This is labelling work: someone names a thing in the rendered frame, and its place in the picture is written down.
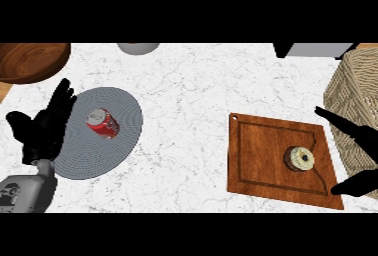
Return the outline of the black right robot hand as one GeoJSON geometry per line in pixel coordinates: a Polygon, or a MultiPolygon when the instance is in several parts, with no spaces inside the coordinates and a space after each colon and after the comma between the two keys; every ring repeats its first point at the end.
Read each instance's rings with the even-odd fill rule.
{"type": "MultiPolygon", "coordinates": [[[[344,134],[350,136],[368,156],[378,164],[378,130],[368,125],[356,125],[351,121],[320,107],[314,108],[314,113],[329,121],[344,134]]],[[[376,189],[378,169],[373,169],[360,171],[338,183],[332,187],[331,193],[334,195],[345,194],[353,197],[360,197],[376,189]]]]}

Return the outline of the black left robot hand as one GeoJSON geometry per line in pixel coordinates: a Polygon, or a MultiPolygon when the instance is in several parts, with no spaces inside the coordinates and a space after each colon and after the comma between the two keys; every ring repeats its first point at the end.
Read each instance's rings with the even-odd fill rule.
{"type": "Polygon", "coordinates": [[[6,115],[15,139],[22,143],[22,163],[31,165],[40,159],[55,160],[60,153],[66,123],[77,96],[69,87],[71,82],[62,79],[47,107],[31,118],[19,111],[6,115]]]}

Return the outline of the beige wicker basket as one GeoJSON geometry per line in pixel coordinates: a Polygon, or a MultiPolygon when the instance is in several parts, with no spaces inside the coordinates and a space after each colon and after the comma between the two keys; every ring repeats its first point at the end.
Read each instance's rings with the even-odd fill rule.
{"type": "MultiPolygon", "coordinates": [[[[356,125],[378,130],[378,48],[344,54],[323,93],[323,106],[356,125]]],[[[331,131],[348,178],[363,170],[378,169],[354,140],[332,124],[331,131]]],[[[378,189],[363,196],[378,200],[378,189]]]]}

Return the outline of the brown wooden cutting board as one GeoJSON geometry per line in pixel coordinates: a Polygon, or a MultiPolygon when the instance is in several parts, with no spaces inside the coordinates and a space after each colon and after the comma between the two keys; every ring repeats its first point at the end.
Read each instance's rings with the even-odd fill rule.
{"type": "Polygon", "coordinates": [[[342,210],[331,194],[335,171],[320,125],[232,113],[229,115],[227,191],[342,210]],[[285,163],[289,150],[314,156],[310,170],[285,163]]]}

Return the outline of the red soda can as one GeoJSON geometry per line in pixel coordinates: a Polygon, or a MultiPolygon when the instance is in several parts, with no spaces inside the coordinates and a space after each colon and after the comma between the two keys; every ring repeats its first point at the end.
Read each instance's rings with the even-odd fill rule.
{"type": "Polygon", "coordinates": [[[86,125],[105,139],[112,139],[120,133],[120,125],[105,108],[94,109],[86,118],[86,125]]]}

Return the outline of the round grey placemat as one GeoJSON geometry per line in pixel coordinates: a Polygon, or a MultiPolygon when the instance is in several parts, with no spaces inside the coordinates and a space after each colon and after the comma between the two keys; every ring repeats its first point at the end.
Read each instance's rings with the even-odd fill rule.
{"type": "Polygon", "coordinates": [[[139,140],[142,109],[133,95],[120,88],[99,87],[77,95],[55,172],[71,180],[108,173],[127,158],[139,140]],[[105,139],[86,125],[87,115],[105,108],[120,125],[120,133],[105,139]]]}

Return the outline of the brown wooden bowl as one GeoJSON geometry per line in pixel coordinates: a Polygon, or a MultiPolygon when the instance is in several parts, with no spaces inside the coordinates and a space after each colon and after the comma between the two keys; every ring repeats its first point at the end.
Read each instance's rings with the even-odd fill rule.
{"type": "Polygon", "coordinates": [[[63,68],[69,43],[0,43],[0,81],[31,84],[49,79],[63,68]]]}

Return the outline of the grey and black appliance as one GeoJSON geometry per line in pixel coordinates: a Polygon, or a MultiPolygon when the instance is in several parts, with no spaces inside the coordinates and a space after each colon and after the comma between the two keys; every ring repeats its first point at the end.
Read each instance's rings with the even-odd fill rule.
{"type": "Polygon", "coordinates": [[[273,49],[278,58],[332,57],[341,60],[344,54],[357,47],[357,43],[275,43],[273,49]]]}

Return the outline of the grey round bowl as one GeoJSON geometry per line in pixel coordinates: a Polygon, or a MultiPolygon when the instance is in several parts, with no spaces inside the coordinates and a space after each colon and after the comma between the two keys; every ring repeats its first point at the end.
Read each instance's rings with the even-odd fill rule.
{"type": "Polygon", "coordinates": [[[128,55],[145,55],[151,53],[158,46],[158,43],[118,43],[118,48],[128,55]]]}

